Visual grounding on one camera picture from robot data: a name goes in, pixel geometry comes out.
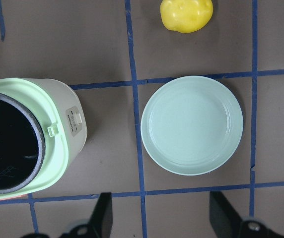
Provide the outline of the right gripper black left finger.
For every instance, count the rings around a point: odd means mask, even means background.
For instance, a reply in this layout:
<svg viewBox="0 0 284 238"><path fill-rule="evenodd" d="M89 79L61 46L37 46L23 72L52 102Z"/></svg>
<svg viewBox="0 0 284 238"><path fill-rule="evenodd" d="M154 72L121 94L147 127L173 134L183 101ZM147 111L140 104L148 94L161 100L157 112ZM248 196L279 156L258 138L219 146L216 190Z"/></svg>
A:
<svg viewBox="0 0 284 238"><path fill-rule="evenodd" d="M88 237L109 238L112 226L112 193L101 193L88 222Z"/></svg>

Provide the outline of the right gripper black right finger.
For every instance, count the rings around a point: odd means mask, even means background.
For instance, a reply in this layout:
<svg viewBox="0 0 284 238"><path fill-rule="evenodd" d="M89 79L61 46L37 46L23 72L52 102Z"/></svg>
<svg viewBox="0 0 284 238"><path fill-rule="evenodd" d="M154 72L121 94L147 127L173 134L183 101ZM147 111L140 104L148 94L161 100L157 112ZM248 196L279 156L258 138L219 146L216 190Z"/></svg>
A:
<svg viewBox="0 0 284 238"><path fill-rule="evenodd" d="M217 238L237 238L241 216L221 191L210 191L209 220Z"/></svg>

